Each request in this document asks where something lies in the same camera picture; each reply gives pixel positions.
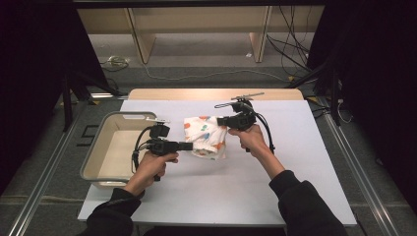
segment white table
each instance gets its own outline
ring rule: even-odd
[[[168,139],[183,141],[183,118],[234,115],[231,107],[215,109],[224,101],[126,100],[122,111],[152,111],[168,119]],[[306,101],[255,100],[257,112],[270,126],[275,154],[299,180],[309,180],[345,226],[356,225],[325,145]],[[151,225],[284,226],[278,199],[269,188],[261,165],[240,149],[236,137],[226,137],[226,158],[207,160],[180,152],[179,163],[168,163],[161,182],[147,188],[134,222]],[[111,190],[91,185],[79,220],[109,200]]]

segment beige tray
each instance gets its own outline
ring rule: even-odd
[[[113,112],[104,117],[92,141],[80,174],[102,188],[122,187],[133,175],[132,151],[141,131],[155,124],[151,112]],[[141,143],[149,139],[149,132]]]

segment metal rail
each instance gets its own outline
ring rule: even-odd
[[[319,101],[322,105],[328,106],[326,100],[322,97],[319,97]],[[330,115],[326,115],[326,121],[330,126],[331,132],[333,133],[337,143],[340,146],[343,156],[345,157],[347,164],[352,171],[354,178],[356,179],[359,188],[362,191],[372,213],[378,224],[380,225],[381,230],[384,235],[400,235],[396,229],[395,224],[392,221],[387,208],[384,206],[380,196],[376,192],[374,186],[371,183],[366,171],[359,162],[355,152],[353,151],[350,143],[347,141],[346,137],[343,134],[343,131],[340,127],[337,127],[334,121],[331,119]]]
[[[43,194],[45,193],[50,180],[55,173],[56,167],[58,166],[62,156],[64,155],[65,149],[67,148],[68,142],[73,136],[75,127],[77,122],[88,105],[88,101],[80,101],[77,104],[76,112],[75,112],[75,119],[69,129],[61,136],[58,145],[56,146],[55,150],[53,151],[51,157],[49,158],[48,163],[46,164],[45,168],[43,169],[42,174],[39,177],[36,185],[33,188],[28,200],[26,201],[24,207],[22,208],[21,212],[17,216],[10,232],[9,236],[18,236],[24,235],[29,224],[31,218],[33,217],[37,206],[39,205]]]

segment black jacket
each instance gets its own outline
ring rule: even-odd
[[[269,186],[279,198],[278,207],[287,224],[288,236],[347,235],[310,182],[300,182],[292,171],[285,170],[273,178]],[[130,236],[131,216],[140,205],[140,197],[114,189],[110,201],[98,206],[89,216],[87,229],[80,235]]]

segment patterned cloth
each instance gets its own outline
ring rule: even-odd
[[[224,158],[226,126],[217,125],[216,116],[184,119],[185,142],[193,143],[192,154],[208,159]]]

